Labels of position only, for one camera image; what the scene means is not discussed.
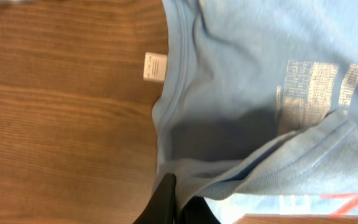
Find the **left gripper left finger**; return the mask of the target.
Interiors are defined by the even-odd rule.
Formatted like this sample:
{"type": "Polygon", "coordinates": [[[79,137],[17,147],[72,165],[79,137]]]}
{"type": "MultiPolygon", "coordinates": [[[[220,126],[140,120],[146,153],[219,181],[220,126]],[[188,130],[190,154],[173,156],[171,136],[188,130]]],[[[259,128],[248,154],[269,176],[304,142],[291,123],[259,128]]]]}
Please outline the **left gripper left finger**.
{"type": "Polygon", "coordinates": [[[176,176],[165,174],[144,211],[134,224],[172,224],[175,209],[176,176]]]}

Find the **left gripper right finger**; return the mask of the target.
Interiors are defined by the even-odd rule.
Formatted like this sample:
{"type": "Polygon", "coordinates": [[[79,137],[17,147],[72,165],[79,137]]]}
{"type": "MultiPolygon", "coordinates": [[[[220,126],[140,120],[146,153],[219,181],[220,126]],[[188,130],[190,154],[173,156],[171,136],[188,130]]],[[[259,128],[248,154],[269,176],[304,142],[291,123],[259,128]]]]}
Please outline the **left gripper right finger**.
{"type": "Polygon", "coordinates": [[[193,197],[182,209],[181,224],[220,224],[202,197],[193,197]]]}

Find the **light blue printed t-shirt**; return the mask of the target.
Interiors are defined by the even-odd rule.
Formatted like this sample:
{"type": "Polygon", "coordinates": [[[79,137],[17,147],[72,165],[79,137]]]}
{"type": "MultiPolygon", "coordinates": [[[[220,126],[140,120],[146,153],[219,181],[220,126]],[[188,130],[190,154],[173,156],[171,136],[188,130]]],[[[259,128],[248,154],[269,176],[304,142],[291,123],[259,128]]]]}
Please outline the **light blue printed t-shirt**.
{"type": "Polygon", "coordinates": [[[245,215],[358,216],[358,0],[164,1],[157,181],[245,215]]]}

